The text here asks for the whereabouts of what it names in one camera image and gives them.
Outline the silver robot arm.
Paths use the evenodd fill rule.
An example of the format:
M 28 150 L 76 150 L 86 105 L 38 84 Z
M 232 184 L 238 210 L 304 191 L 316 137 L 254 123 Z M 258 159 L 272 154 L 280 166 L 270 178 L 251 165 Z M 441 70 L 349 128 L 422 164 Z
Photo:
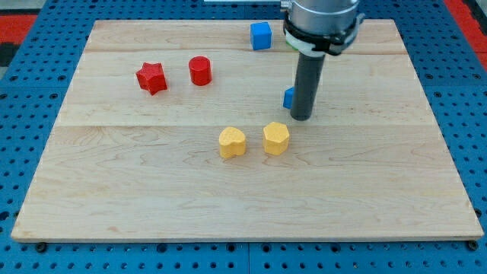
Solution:
M 309 57 L 339 56 L 358 35 L 364 14 L 359 0 L 284 0 L 288 44 Z

